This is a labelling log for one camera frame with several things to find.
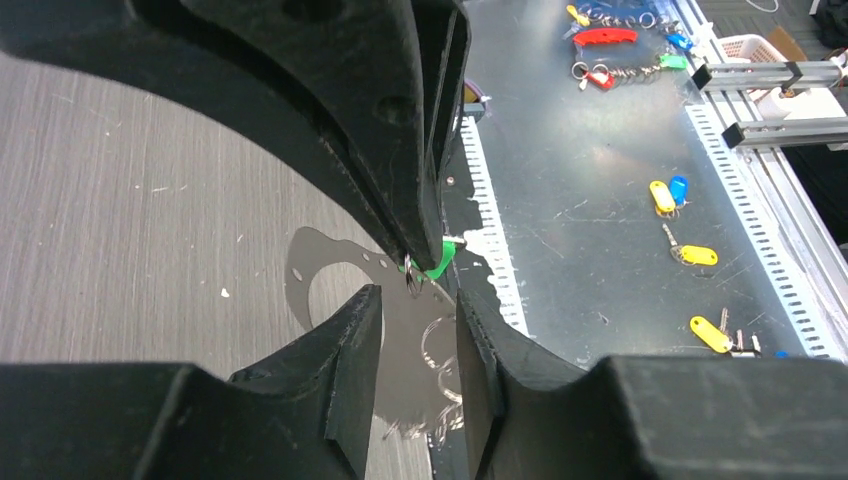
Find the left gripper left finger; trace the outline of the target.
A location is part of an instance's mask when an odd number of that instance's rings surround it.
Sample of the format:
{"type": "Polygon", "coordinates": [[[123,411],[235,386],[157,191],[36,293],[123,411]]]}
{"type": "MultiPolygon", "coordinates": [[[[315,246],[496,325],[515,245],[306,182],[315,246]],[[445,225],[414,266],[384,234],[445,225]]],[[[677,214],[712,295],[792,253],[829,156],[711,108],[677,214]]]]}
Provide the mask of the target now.
{"type": "Polygon", "coordinates": [[[377,285],[268,357],[1,368],[5,479],[361,479],[382,337],[377,285]]]}

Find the silver key with green tag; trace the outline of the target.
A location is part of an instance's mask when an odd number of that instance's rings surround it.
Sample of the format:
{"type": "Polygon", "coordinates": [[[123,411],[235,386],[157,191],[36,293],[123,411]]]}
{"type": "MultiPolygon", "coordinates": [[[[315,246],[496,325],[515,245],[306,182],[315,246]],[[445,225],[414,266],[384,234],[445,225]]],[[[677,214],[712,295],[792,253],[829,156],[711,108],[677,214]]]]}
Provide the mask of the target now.
{"type": "Polygon", "coordinates": [[[467,241],[463,237],[445,235],[442,240],[444,243],[452,244],[457,251],[467,247],[467,241]]]}

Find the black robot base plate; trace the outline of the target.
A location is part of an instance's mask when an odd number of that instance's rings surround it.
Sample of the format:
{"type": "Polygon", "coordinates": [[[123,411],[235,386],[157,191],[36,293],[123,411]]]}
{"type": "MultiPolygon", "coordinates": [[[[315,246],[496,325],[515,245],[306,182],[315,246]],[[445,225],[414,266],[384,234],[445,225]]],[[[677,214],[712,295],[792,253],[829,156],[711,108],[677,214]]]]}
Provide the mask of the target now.
{"type": "MultiPolygon", "coordinates": [[[[446,149],[440,169],[441,207],[445,235],[464,239],[469,231],[482,228],[479,202],[474,200],[475,187],[471,178],[464,143],[459,133],[454,136],[446,149]]],[[[484,280],[481,273],[472,270],[488,268],[487,260],[474,251],[465,251],[463,247],[452,260],[438,283],[455,297],[464,280],[473,288],[478,288],[484,280]]]]}

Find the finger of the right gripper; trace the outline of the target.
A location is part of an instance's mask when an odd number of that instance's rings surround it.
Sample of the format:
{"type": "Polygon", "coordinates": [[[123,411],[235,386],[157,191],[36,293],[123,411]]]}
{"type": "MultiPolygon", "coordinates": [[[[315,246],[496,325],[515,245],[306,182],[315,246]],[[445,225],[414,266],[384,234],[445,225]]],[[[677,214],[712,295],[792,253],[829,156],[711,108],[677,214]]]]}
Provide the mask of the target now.
{"type": "Polygon", "coordinates": [[[470,32],[458,1],[191,1],[316,97],[388,229],[422,268],[441,254],[437,176],[470,32]]]}
{"type": "Polygon", "coordinates": [[[239,133],[347,211],[394,260],[404,247],[314,96],[178,1],[5,1],[1,49],[157,95],[239,133]]]}

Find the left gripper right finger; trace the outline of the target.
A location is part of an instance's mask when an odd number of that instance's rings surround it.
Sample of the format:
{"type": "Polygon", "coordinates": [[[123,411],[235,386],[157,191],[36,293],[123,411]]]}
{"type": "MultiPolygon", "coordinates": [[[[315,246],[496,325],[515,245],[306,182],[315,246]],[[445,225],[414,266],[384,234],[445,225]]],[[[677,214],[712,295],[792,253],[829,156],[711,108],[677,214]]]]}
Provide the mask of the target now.
{"type": "Polygon", "coordinates": [[[460,292],[474,479],[843,479],[847,368],[608,356],[583,370],[460,292]]]}

